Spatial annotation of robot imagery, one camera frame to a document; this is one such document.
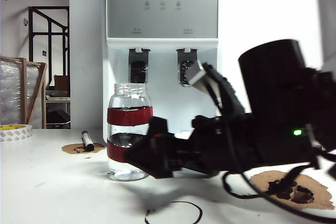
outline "tape roll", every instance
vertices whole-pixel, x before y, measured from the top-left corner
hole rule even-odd
[[[33,127],[28,124],[0,125],[0,142],[26,139],[32,135]]]

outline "plastic-wrapped box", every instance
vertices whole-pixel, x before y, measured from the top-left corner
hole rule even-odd
[[[45,63],[1,56],[0,124],[45,128],[45,71]]]
[[[25,124],[23,62],[1,58],[0,124]]]

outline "red tape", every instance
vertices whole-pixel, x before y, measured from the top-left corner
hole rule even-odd
[[[148,123],[149,118],[152,116],[153,107],[131,111],[108,108],[107,122],[120,126],[135,126]]]
[[[113,160],[118,161],[118,162],[126,163],[125,160],[124,160],[124,152],[127,149],[128,148],[116,146],[116,145],[110,143],[109,141],[107,141],[107,156],[110,159],[113,159]]]

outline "black wire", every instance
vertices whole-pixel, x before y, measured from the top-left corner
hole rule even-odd
[[[336,155],[334,154],[328,153],[326,151],[321,151],[319,154],[329,161],[336,162]]]
[[[236,166],[237,171],[239,171],[240,175],[242,176],[242,178],[245,180],[245,182],[257,193],[259,193],[264,199],[266,199],[267,201],[273,203],[274,205],[276,205],[279,208],[282,208],[283,210],[286,210],[288,212],[291,212],[292,214],[304,217],[306,219],[309,220],[313,220],[313,221],[318,221],[318,222],[322,222],[322,223],[336,223],[336,218],[329,218],[329,217],[322,217],[322,216],[318,216],[318,215],[312,215],[300,210],[297,210],[295,208],[292,208],[272,197],[270,197],[269,195],[265,194],[263,191],[261,191],[258,187],[256,187],[254,184],[251,183],[251,181],[246,177],[246,175],[244,174],[244,170],[242,169],[242,166],[240,165],[236,152],[235,152],[235,148],[233,145],[233,141],[232,141],[232,136],[230,133],[230,129],[228,127],[228,124],[223,116],[223,120],[224,120],[224,125],[225,125],[225,133],[226,133],[226,139],[227,139],[227,143],[228,143],[228,148],[229,151],[231,153],[233,162]]]
[[[313,165],[312,164],[309,164],[309,165],[300,165],[300,166],[297,166],[297,167],[294,167],[292,170],[290,170],[286,176],[284,176],[281,181],[276,184],[273,188],[267,190],[267,191],[264,191],[265,194],[267,195],[274,195],[274,194],[277,194],[281,191],[283,191],[284,189],[286,189],[289,185],[291,185],[294,181],[294,179],[300,175],[300,173],[304,170],[304,169],[307,169],[307,168],[310,168],[312,167]],[[236,194],[236,193],[233,193],[232,190],[231,190],[231,187],[230,185],[226,182],[226,178],[228,177],[228,175],[231,174],[231,172],[227,172],[224,174],[222,180],[223,180],[223,186],[224,186],[224,189],[232,196],[236,197],[236,198],[239,198],[239,199],[255,199],[255,198],[260,198],[261,195],[259,194],[253,194],[253,195],[239,195],[239,194]]]
[[[215,103],[215,105],[217,106],[218,110],[220,111],[221,114],[224,114],[223,112],[223,108],[219,106],[219,101],[218,98],[216,96],[215,91],[213,90],[213,88],[211,87],[211,85],[209,85],[208,83],[204,84],[206,90],[208,91],[211,99],[213,100],[213,102]]]

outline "dispenser control panel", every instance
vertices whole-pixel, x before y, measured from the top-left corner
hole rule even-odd
[[[106,0],[108,38],[217,38],[218,0]]]

